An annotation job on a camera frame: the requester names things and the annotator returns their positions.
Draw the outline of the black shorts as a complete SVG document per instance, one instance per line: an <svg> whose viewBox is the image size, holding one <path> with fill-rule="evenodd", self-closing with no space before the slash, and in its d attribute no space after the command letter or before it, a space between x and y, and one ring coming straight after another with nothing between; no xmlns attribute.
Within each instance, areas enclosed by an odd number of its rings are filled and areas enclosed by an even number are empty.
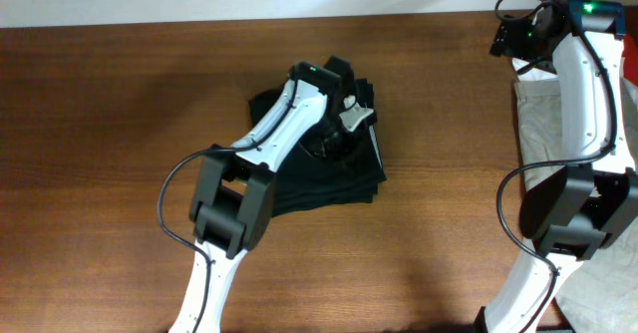
<svg viewBox="0 0 638 333"><path fill-rule="evenodd" d="M297 145L278 170L272 215L371 203L386 179L373 127L364 135L355 156L342 163L313 159Z"/></svg>

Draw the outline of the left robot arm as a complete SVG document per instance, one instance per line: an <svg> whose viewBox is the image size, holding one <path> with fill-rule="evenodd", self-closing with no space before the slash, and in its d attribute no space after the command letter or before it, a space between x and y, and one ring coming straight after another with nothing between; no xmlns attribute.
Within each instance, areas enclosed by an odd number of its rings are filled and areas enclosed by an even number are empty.
<svg viewBox="0 0 638 333"><path fill-rule="evenodd" d="M188 216L194 241L164 233L194 253L192 272L172 332L217 332L234 275L271 219L277 172L297 146L319 161L350 158L362 122L371 115L356 99L348 61L298 62L274 105L228 148L212 146L179 162L201 166Z"/></svg>

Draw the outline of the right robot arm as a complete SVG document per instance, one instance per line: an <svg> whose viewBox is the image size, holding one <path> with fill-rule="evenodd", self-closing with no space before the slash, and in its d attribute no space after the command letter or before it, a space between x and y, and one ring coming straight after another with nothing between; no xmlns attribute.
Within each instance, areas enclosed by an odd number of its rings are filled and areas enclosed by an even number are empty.
<svg viewBox="0 0 638 333"><path fill-rule="evenodd" d="M482 307L476 332L533 332L565 281L609 247L637 217L637 172L624 134L621 59L626 34L619 3L555 0L559 27L551 62L561 95L564 158L526 164L556 171L525 194L520 255L503 289Z"/></svg>

